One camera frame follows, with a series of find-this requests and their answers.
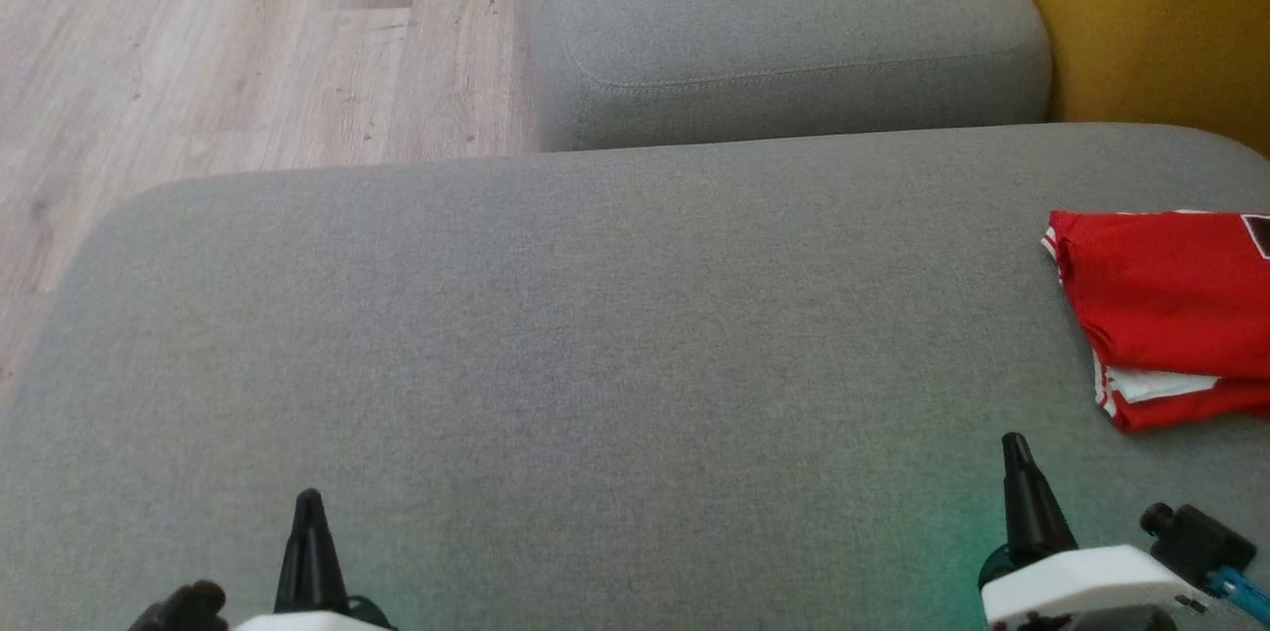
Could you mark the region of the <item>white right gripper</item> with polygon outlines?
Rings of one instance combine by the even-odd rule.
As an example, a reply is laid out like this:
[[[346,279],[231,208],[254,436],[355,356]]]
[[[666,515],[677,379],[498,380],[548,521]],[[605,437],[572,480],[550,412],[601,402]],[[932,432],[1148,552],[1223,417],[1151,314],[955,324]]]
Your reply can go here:
[[[1048,477],[1025,437],[1002,437],[1006,554],[1021,570],[980,587],[994,631],[1022,631],[1033,620],[1080,617],[1139,606],[1206,609],[1206,593],[1138,547],[1080,548]]]

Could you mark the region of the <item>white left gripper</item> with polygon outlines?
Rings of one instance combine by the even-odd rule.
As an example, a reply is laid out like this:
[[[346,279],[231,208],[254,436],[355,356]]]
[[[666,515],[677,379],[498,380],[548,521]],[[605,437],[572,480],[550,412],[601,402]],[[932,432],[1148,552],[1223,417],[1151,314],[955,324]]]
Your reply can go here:
[[[323,496],[316,489],[296,496],[274,612],[245,620],[234,631],[399,631],[367,595],[348,598]]]

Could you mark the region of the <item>red and white jersey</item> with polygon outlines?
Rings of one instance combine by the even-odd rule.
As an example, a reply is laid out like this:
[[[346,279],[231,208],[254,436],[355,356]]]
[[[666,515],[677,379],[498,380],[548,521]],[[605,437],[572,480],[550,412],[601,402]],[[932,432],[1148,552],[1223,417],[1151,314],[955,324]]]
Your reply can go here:
[[[1121,432],[1270,422],[1270,213],[1054,209],[1041,242]]]

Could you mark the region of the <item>large grey sofa seat cushion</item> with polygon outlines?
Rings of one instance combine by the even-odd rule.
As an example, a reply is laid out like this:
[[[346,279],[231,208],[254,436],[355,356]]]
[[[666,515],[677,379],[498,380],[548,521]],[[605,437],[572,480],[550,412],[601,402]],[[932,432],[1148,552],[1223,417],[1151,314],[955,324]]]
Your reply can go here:
[[[1058,207],[1270,209],[1270,163],[1035,124],[150,189],[0,425],[0,631],[268,611],[304,489],[401,628],[983,631],[1011,430],[1080,543],[1190,503],[1270,584],[1270,423],[1113,428]]]

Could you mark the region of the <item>large yellow sofa backrest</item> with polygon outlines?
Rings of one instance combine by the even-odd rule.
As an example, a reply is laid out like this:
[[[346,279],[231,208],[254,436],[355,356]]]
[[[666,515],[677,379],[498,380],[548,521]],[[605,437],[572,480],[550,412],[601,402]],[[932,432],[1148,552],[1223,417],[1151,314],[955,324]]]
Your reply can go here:
[[[1270,0],[1033,0],[1052,121],[1190,126],[1270,157]]]

